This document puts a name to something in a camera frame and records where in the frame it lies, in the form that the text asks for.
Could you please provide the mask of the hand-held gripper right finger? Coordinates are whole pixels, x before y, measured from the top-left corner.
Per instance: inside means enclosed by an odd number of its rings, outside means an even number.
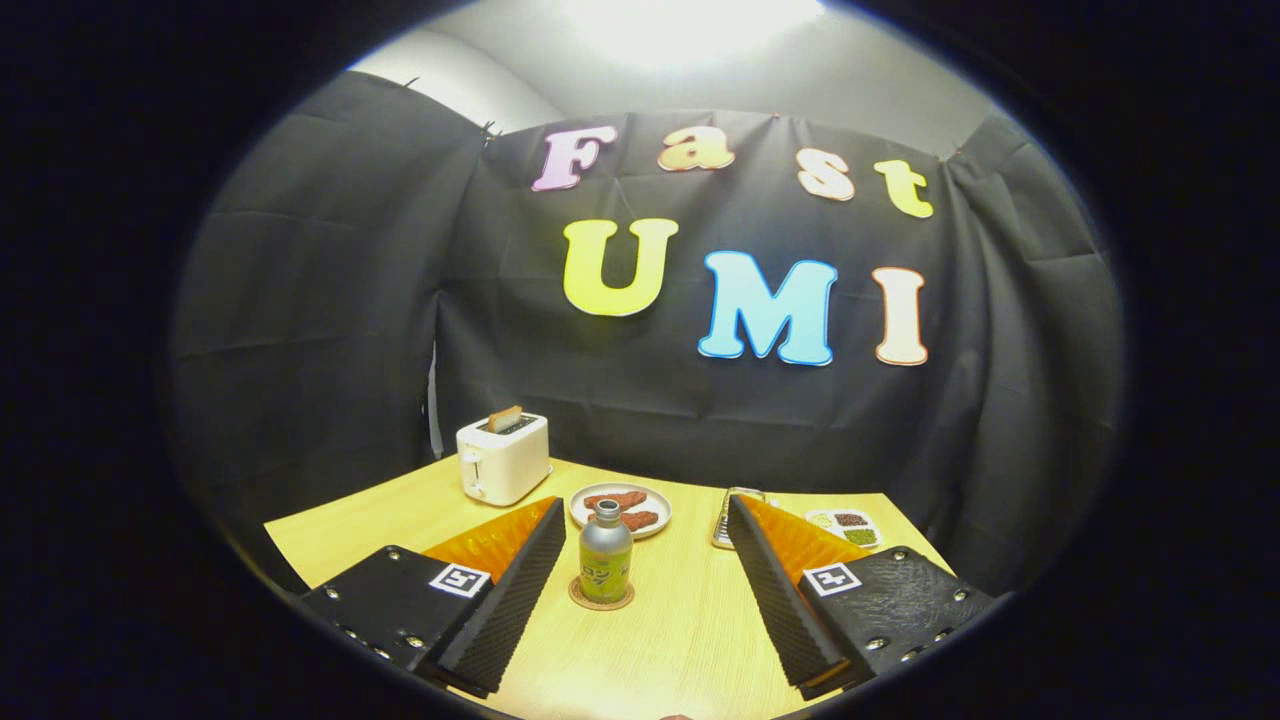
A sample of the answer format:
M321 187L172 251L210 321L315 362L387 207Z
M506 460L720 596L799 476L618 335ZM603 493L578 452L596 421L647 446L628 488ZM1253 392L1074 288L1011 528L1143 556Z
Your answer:
M998 605L910 547L870 552L749 496L728 501L727 530L806 700L922 664Z

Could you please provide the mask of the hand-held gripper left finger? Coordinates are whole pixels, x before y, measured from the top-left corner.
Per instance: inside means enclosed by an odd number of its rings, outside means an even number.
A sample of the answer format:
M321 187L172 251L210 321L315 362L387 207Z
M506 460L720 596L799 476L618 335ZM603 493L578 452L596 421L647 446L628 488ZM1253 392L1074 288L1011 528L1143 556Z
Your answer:
M545 497L422 552L388 544L300 602L384 662L485 698L564 538L564 501Z

